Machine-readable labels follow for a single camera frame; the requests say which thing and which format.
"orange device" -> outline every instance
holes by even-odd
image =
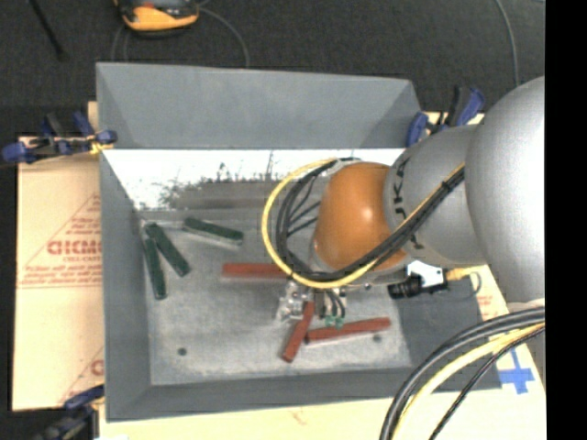
[[[192,25],[199,16],[194,0],[114,0],[130,29],[143,36],[166,36]]]

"cable bundle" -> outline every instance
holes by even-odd
[[[422,398],[470,363],[492,354],[460,392],[429,440],[436,438],[468,392],[497,359],[510,349],[545,331],[545,311],[545,308],[541,307],[498,316],[466,329],[445,342],[412,373],[397,392],[385,416],[380,440],[400,438],[410,414]],[[495,338],[487,342],[487,338],[492,336]],[[475,345],[475,348],[463,354],[463,349],[471,345]],[[459,356],[450,360],[455,354]]]
[[[315,161],[308,165],[299,168],[288,176],[285,177],[270,194],[265,208],[263,209],[263,215],[261,218],[261,234],[263,243],[267,248],[273,261],[280,267],[283,272],[288,274],[292,279],[318,289],[333,289],[336,287],[342,287],[352,283],[370,269],[373,269],[383,263],[391,255],[396,253],[402,248],[402,246],[414,235],[417,229],[428,219],[428,217],[434,212],[434,210],[440,205],[444,198],[450,194],[454,188],[456,188],[465,177],[464,174],[464,163],[461,163],[446,180],[439,184],[439,186],[430,194],[428,197],[417,206],[417,208],[405,218],[405,220],[397,227],[397,229],[385,239],[379,246],[372,249],[369,253],[359,258],[355,262],[348,264],[342,269],[337,269],[332,272],[324,272],[319,270],[313,270],[310,266],[299,259],[287,246],[287,238],[294,232],[298,231],[300,227],[295,230],[291,230],[290,226],[293,222],[296,222],[301,216],[307,211],[299,213],[298,216],[294,214],[299,208],[305,203],[305,200],[309,196],[311,186],[306,192],[304,199],[294,207],[294,202],[304,189],[304,187],[311,182],[314,184],[314,180],[323,172],[330,170],[331,168],[338,165],[341,161],[349,161],[354,159],[323,159]],[[298,183],[292,187],[292,189],[286,194],[282,207],[279,210],[276,223],[276,240],[277,250],[271,243],[269,234],[269,215],[275,200],[279,193],[285,188],[287,184],[292,182],[299,175],[305,173],[305,175],[298,181]],[[305,226],[314,223],[315,219],[312,219],[305,223]]]

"red stick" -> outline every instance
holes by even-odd
[[[335,337],[352,336],[361,333],[375,333],[377,331],[382,331],[391,325],[392,322],[389,318],[373,318],[362,321],[355,321],[354,323],[347,323],[340,329],[337,329],[334,326],[321,327],[319,329],[308,331],[305,335],[305,342],[310,343],[332,339]]]
[[[314,302],[307,302],[304,307],[304,316],[293,328],[290,338],[287,341],[287,345],[282,352],[282,359],[286,362],[292,363],[294,361],[295,355],[297,354],[300,345],[302,345],[302,341],[304,340],[304,336],[312,322],[313,316]]]

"yellow cable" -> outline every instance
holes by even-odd
[[[308,287],[313,287],[315,289],[321,289],[321,290],[326,290],[326,289],[334,289],[337,287],[342,287],[344,285],[348,285],[349,283],[352,283],[353,281],[355,281],[356,279],[358,279],[359,277],[362,277],[363,275],[365,275],[371,268],[373,268],[375,266],[375,264],[377,264],[378,259],[374,259],[370,262],[368,262],[367,264],[365,264],[364,266],[358,268],[357,270],[355,270],[354,272],[351,272],[348,276],[339,279],[339,280],[333,280],[333,281],[328,281],[328,282],[322,282],[322,281],[317,281],[317,280],[310,280],[307,279],[305,277],[302,277],[299,274],[296,274],[292,268],[290,268],[285,262],[283,262],[283,260],[280,258],[280,256],[277,254],[277,252],[275,251],[275,248],[273,247],[273,244],[271,243],[271,238],[269,235],[269,214],[271,212],[271,209],[273,207],[273,203],[275,202],[275,200],[277,199],[277,196],[279,195],[279,193],[283,190],[283,188],[289,184],[291,181],[293,181],[297,176],[299,176],[300,174],[302,174],[303,172],[306,172],[308,170],[312,170],[313,168],[319,168],[320,166],[323,166],[327,163],[329,163],[330,161],[333,160],[337,160],[336,158],[331,158],[331,159],[320,159],[318,161],[313,161],[312,163],[308,163],[305,166],[302,166],[301,168],[298,168],[295,171],[292,171],[290,174],[288,174],[278,185],[277,187],[271,192],[269,198],[267,199],[267,203],[265,203],[265,208],[263,209],[263,215],[261,217],[261,224],[260,224],[260,231],[261,231],[261,236],[263,238],[263,244],[265,245],[265,248],[267,249],[267,252],[269,253],[269,255],[271,256],[271,259],[273,259],[273,262],[275,262],[275,264],[277,264],[277,266],[283,271],[285,272],[288,276],[290,276],[292,279],[294,279],[295,281],[302,283],[303,285],[306,285]],[[448,177],[453,176],[454,174],[456,174],[458,171],[462,170],[465,167],[465,163],[462,162],[457,168],[455,168]],[[427,197],[426,199],[424,199],[413,211],[412,213],[407,216],[405,218],[405,220],[398,226],[401,227],[403,226],[406,222],[408,222],[409,220],[412,219],[412,217],[420,211],[420,209],[422,209],[422,207],[424,207],[424,204],[428,201],[428,199],[434,194],[436,193],[440,188],[442,188],[442,184],[439,184],[439,186],[432,191]]]
[[[481,357],[491,354],[492,352],[498,352],[502,348],[508,346],[510,343],[518,340],[521,337],[527,336],[528,334],[543,326],[544,323],[535,324],[524,329],[516,329],[510,333],[500,335],[496,339],[487,342],[482,346],[476,347],[473,350],[463,354],[459,358],[456,358],[441,370],[439,370],[405,405],[402,416],[398,420],[393,439],[402,437],[402,430],[405,430],[407,419],[409,419],[410,414],[414,412],[414,406],[417,405],[425,396],[432,393],[438,386],[444,383],[457,371],[470,365]]]

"blue clamp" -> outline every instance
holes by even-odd
[[[426,136],[426,126],[429,125],[428,116],[423,112],[415,113],[412,122],[410,122],[407,128],[407,137],[405,139],[405,146],[407,148],[412,147],[418,141],[422,140]]]
[[[80,409],[90,402],[104,398],[104,393],[104,385],[94,386],[93,388],[76,394],[67,400],[63,404],[63,408],[67,411],[75,411],[76,409]]]
[[[40,125],[40,136],[28,142],[15,142],[2,148],[2,158],[10,163],[34,163],[47,158],[69,156],[90,151],[92,146],[112,145],[118,141],[114,130],[103,130],[97,134],[81,111],[73,113],[73,123],[82,138],[68,137],[53,113],[45,115]]]
[[[464,126],[471,121],[485,105],[485,96],[476,88],[470,88],[469,101],[461,109],[455,126]]]
[[[96,411],[91,402],[104,396],[104,385],[98,385],[81,392],[63,404],[68,412],[59,421],[52,423],[42,434],[36,434],[32,440],[71,440],[79,434],[86,425],[96,422]]]
[[[436,134],[448,127],[459,127],[466,125],[471,121],[485,105],[483,93],[476,88],[469,89],[469,98],[464,102],[462,89],[455,87],[455,93],[450,105],[449,113],[442,124],[432,125],[428,116],[423,112],[417,112],[407,128],[407,137],[405,146],[412,147],[417,142],[426,137],[426,131],[430,135]]]

